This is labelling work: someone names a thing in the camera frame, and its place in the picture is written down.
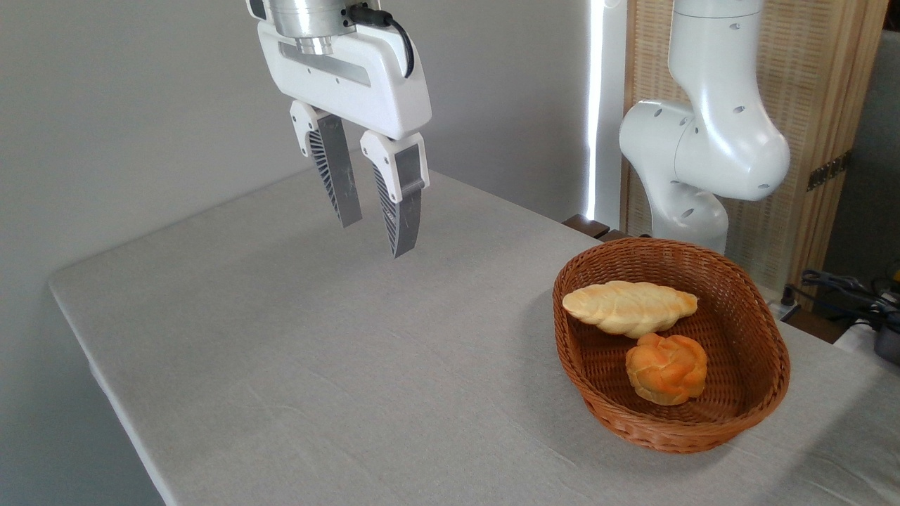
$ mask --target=woven panel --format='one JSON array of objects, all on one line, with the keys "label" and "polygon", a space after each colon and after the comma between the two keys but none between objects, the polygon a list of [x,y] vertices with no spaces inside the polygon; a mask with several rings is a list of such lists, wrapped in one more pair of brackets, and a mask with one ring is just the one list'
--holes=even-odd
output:
[{"label": "woven panel", "polygon": [[[698,297],[694,315],[660,332],[693,338],[706,351],[706,389],[697,399],[660,406],[638,396],[625,367],[635,341],[585,325],[564,310],[566,294],[614,279],[648,281]],[[553,314],[562,367],[588,408],[637,445],[672,453],[716,447],[772,413],[788,388],[788,351],[766,303],[736,264],[708,249],[638,238],[589,249],[557,277]]]},{"label": "woven panel", "polygon": [[[781,187],[762,202],[722,199],[728,211],[726,255],[759,284],[778,289],[788,275],[794,251],[798,189],[806,187],[813,153],[809,143],[824,80],[823,62],[833,46],[831,23],[841,2],[769,0],[760,33],[758,80],[766,110],[791,148],[791,166]],[[633,103],[661,98],[687,102],[668,69],[672,2],[640,0],[634,9],[634,67],[629,83]],[[644,188],[628,171],[626,228],[631,235],[650,233],[650,209]]]}]

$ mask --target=orange bun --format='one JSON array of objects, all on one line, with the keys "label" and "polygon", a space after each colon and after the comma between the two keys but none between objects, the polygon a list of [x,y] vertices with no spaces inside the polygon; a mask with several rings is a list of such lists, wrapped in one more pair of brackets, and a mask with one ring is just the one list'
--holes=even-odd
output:
[{"label": "orange bun", "polygon": [[707,353],[691,338],[646,334],[628,350],[625,369],[638,395],[661,406],[673,406],[703,392]]}]

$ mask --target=black cable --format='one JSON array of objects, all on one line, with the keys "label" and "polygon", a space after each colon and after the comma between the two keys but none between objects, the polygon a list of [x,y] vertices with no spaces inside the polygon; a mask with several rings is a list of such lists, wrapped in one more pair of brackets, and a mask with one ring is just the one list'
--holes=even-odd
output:
[{"label": "black cable", "polygon": [[416,67],[416,56],[412,52],[412,41],[410,40],[410,35],[406,33],[406,30],[403,30],[403,27],[400,26],[399,23],[393,18],[388,22],[394,27],[395,30],[400,34],[403,39],[403,49],[406,51],[406,74],[403,76],[407,79],[412,75],[413,68]]},{"label": "black cable", "polygon": [[[869,326],[872,327],[873,329],[875,328],[875,326],[872,325],[874,323],[874,324],[877,324],[879,328],[883,325],[887,325],[888,328],[893,331],[900,331],[896,327],[896,324],[897,324],[896,319],[888,318],[882,312],[882,310],[876,310],[876,312],[861,312],[861,311],[846,309],[846,308],[842,308],[842,307],[827,303],[826,301],[823,301],[822,299],[820,299],[814,295],[807,294],[806,292],[804,292],[803,290],[800,290],[799,288],[797,288],[794,285],[785,285],[785,287],[793,290],[794,294],[803,295],[805,298],[813,301],[814,303],[821,304],[822,306],[824,306],[832,311],[840,312],[840,313],[846,314],[848,316],[854,316],[860,320],[865,320],[865,321],[869,322]],[[893,305],[891,307],[894,310],[891,312],[888,312],[888,314],[896,313],[897,309],[894,308]]]},{"label": "black cable", "polygon": [[351,5],[347,13],[354,23],[367,24],[381,28],[391,26],[400,34],[400,37],[403,39],[403,51],[406,53],[406,74],[404,74],[403,77],[409,79],[412,75],[412,70],[416,67],[416,58],[412,52],[412,41],[410,40],[409,34],[406,33],[406,30],[393,19],[391,13],[370,9],[366,3]]}]

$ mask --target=gray wall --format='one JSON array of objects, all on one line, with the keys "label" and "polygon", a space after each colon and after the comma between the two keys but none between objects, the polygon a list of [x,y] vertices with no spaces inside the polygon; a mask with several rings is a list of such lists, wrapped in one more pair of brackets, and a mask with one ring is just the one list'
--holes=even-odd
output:
[{"label": "gray wall", "polygon": [[[517,5],[383,4],[426,66],[429,165],[561,220],[584,205],[585,4]],[[0,503],[159,504],[46,280],[301,169],[289,101],[242,0],[0,19]]]},{"label": "gray wall", "polygon": [[898,83],[900,32],[882,32],[824,267],[864,283],[900,258]]}]

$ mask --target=black cable bundle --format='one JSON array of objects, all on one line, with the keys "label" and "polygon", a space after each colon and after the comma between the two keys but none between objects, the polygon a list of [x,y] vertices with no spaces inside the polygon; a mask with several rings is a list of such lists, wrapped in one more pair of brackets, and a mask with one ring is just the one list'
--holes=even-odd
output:
[{"label": "black cable bundle", "polygon": [[403,27],[393,19],[391,13],[370,9],[369,4],[362,3],[351,5],[349,14],[353,23],[367,24],[380,28],[391,26],[400,34],[403,39],[403,50],[406,53],[406,74],[403,77],[409,79],[413,68],[416,67],[416,57],[412,52],[412,41],[406,30],[403,30]]},{"label": "black cable bundle", "polygon": [[827,294],[840,293],[859,302],[858,308],[848,309],[828,303],[819,297],[807,294],[795,285],[785,285],[785,296],[787,297],[788,291],[790,291],[791,294],[802,295],[824,308],[838,312],[844,318],[860,320],[857,323],[866,323],[874,330],[880,330],[883,326],[887,326],[894,332],[900,332],[900,307],[897,306],[896,301],[875,294],[855,277],[835,276],[824,271],[807,269],[803,271],[800,284],[802,286],[820,286],[828,290]]}]

